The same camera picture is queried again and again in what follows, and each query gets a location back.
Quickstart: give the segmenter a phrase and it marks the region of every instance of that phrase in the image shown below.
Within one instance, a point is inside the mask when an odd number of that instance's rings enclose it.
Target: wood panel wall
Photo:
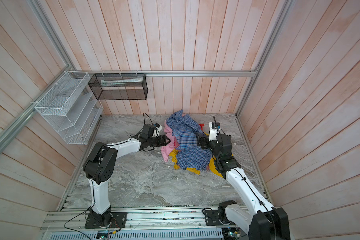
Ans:
[[[285,0],[40,0],[78,70],[254,69]],[[106,114],[234,113],[247,77],[147,78]]]
[[[360,239],[360,0],[297,1],[240,119],[295,237]]]
[[[26,0],[0,1],[0,133],[66,67]],[[0,238],[33,239],[82,154],[35,116],[0,155]]]

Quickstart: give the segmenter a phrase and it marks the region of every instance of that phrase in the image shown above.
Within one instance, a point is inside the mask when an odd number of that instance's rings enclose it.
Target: white wire basket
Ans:
[[[87,144],[103,110],[82,94],[88,81],[88,73],[66,72],[35,107],[68,144]]]

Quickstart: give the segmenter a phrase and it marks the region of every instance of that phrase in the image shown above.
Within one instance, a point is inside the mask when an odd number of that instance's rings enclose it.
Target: gray marble table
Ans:
[[[259,187],[259,180],[244,145],[234,114],[191,114],[198,123],[220,122],[227,135],[232,136],[232,152],[248,178]],[[151,115],[154,123],[164,124],[166,115]],[[119,142],[134,135],[143,126],[142,115],[105,116],[97,132],[96,142]],[[171,160],[164,162],[160,148],[149,152],[135,152],[116,161],[114,173],[109,181],[109,201],[112,207],[168,206],[168,205],[218,205],[226,200],[242,203],[234,188],[211,171],[196,175],[190,171],[173,168]],[[66,208],[86,208],[91,204],[91,190],[82,171],[69,195]]]

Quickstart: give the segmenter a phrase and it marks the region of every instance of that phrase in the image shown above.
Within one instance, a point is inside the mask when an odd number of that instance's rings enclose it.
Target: black wire basket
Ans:
[[[95,73],[88,84],[97,100],[147,99],[147,80],[142,73]]]

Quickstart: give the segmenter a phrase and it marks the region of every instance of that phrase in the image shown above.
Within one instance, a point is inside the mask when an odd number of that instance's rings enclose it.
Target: wire basket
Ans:
[[[88,81],[88,73],[66,72],[35,107],[68,144],[87,144],[103,110],[82,94]]]
[[[97,100],[145,100],[148,94],[141,73],[95,73],[89,87]]]

